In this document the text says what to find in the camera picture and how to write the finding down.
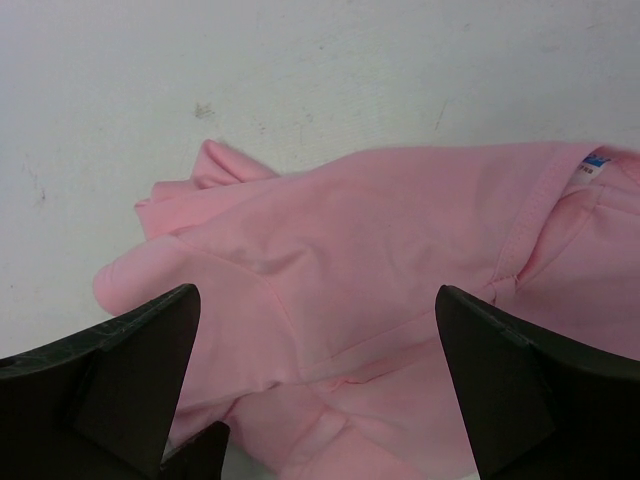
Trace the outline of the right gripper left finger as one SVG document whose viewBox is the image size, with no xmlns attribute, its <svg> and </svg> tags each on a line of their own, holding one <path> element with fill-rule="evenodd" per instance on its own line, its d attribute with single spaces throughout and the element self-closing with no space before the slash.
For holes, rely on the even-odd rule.
<svg viewBox="0 0 640 480">
<path fill-rule="evenodd" d="M 2 359 L 2 478 L 220 478 L 225 424 L 167 445 L 199 316 L 197 288 L 183 285 Z"/>
</svg>

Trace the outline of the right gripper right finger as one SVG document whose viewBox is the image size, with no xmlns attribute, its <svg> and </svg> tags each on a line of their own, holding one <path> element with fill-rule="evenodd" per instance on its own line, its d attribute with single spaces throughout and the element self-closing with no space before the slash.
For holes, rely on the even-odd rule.
<svg viewBox="0 0 640 480">
<path fill-rule="evenodd" d="M 453 286 L 435 312 L 480 478 L 638 478 L 638 361 Z"/>
</svg>

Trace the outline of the pink t shirt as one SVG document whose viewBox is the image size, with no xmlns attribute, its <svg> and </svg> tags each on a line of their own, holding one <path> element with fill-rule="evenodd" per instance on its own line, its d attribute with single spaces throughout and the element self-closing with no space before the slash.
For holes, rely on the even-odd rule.
<svg viewBox="0 0 640 480">
<path fill-rule="evenodd" d="M 205 142 L 101 269 L 121 315 L 181 284 L 201 319 L 174 444 L 215 421 L 281 479 L 459 479 L 475 465 L 438 338 L 453 285 L 639 355 L 639 156 L 591 143 L 408 147 L 278 175 Z"/>
</svg>

